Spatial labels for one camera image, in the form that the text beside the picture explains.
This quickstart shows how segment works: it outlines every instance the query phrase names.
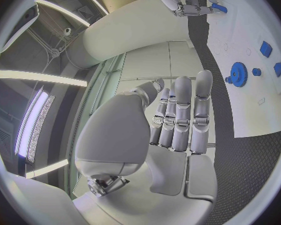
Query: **blue cube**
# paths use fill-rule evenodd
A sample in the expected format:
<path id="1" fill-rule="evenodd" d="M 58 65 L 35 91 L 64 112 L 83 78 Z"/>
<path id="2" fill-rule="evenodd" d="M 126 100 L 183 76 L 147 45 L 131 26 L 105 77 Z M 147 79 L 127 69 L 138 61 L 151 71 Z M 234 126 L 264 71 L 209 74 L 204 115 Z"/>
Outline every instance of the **blue cube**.
<path id="1" fill-rule="evenodd" d="M 276 76 L 280 77 L 280 75 L 281 75 L 281 62 L 277 62 L 275 64 L 274 70 L 275 70 Z"/>
<path id="2" fill-rule="evenodd" d="M 269 57 L 271 52 L 272 52 L 272 47 L 270 44 L 268 44 L 266 41 L 263 41 L 260 51 L 262 53 L 262 55 L 264 55 L 265 57 Z"/>

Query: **white wall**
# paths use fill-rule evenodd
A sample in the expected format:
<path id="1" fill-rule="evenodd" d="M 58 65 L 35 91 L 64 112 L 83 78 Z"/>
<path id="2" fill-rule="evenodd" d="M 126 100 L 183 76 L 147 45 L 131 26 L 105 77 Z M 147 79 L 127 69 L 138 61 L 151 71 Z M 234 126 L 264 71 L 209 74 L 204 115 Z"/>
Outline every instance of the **white wall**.
<path id="1" fill-rule="evenodd" d="M 130 89 L 148 80 L 121 81 L 131 78 L 189 76 L 196 77 L 203 70 L 198 54 L 194 48 L 189 48 L 185 41 L 162 42 L 127 52 L 126 59 L 116 93 Z M 170 88 L 171 80 L 165 80 L 165 87 Z M 196 81 L 192 81 L 194 98 Z M 145 115 L 149 123 L 155 114 L 160 95 L 146 109 Z M 210 107 L 209 143 L 216 142 L 213 107 Z"/>

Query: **textured gray mat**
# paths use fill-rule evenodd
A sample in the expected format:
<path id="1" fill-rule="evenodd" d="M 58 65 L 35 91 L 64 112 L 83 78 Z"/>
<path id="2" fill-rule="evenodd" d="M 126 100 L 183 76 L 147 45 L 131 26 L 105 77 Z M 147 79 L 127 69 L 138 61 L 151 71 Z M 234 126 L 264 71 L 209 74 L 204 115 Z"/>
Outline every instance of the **textured gray mat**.
<path id="1" fill-rule="evenodd" d="M 199 0 L 206 6 L 206 0 Z M 218 197 L 206 224 L 223 224 L 243 209 L 269 178 L 281 153 L 281 131 L 255 137 L 234 138 L 228 92 L 217 62 L 207 47 L 207 16 L 188 18 L 189 37 L 204 69 L 213 75 L 211 91 L 215 122 L 214 168 Z"/>

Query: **blue object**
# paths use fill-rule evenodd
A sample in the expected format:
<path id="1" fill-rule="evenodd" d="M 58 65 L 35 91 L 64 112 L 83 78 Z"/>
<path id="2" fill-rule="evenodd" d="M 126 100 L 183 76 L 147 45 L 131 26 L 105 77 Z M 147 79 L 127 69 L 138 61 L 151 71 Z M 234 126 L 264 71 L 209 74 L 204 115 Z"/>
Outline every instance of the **blue object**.
<path id="1" fill-rule="evenodd" d="M 254 76 L 261 76 L 262 71 L 259 68 L 253 68 L 252 73 Z"/>
<path id="2" fill-rule="evenodd" d="M 231 76 L 226 77 L 225 82 L 228 83 L 228 84 L 232 84 Z"/>
<path id="3" fill-rule="evenodd" d="M 276 76 L 280 77 L 280 75 L 281 75 L 281 62 L 277 62 L 275 64 L 274 70 L 275 70 Z"/>
<path id="4" fill-rule="evenodd" d="M 245 86 L 248 79 L 246 66 L 241 62 L 235 62 L 231 68 L 230 76 L 234 86 L 239 88 Z"/>
<path id="5" fill-rule="evenodd" d="M 268 44 L 266 41 L 263 41 L 261 47 L 260 47 L 260 51 L 262 53 L 262 55 L 264 55 L 265 57 L 269 57 L 271 55 L 272 52 L 272 47 L 270 44 Z"/>
<path id="6" fill-rule="evenodd" d="M 216 3 L 213 3 L 213 4 L 211 5 L 211 7 L 212 7 L 213 9 L 219 9 L 219 10 L 222 11 L 223 13 L 227 13 L 227 12 L 228 12 L 228 10 L 227 10 L 226 7 L 221 6 L 221 5 L 219 5 L 219 4 L 216 4 Z"/>

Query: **blue gear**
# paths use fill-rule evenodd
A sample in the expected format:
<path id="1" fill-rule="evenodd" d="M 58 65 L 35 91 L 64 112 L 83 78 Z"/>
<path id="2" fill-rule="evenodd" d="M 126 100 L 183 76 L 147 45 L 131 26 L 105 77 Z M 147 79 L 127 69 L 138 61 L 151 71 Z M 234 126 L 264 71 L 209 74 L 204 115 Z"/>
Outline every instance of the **blue gear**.
<path id="1" fill-rule="evenodd" d="M 248 80 L 248 71 L 246 66 L 241 62 L 233 64 L 230 72 L 231 80 L 234 86 L 243 87 Z"/>

